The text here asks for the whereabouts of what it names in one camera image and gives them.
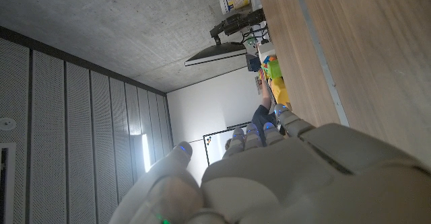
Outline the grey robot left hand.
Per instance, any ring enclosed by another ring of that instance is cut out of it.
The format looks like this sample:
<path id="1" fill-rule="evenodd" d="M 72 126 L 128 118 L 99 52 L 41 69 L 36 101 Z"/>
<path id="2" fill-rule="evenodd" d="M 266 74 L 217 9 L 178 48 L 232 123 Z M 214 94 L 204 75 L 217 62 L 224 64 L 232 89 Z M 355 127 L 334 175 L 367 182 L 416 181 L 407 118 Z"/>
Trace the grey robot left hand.
<path id="1" fill-rule="evenodd" d="M 200 182 L 179 143 L 134 184 L 112 223 L 429 223 L 430 168 L 340 124 L 315 127 L 275 107 L 266 123 L 233 132 Z"/>

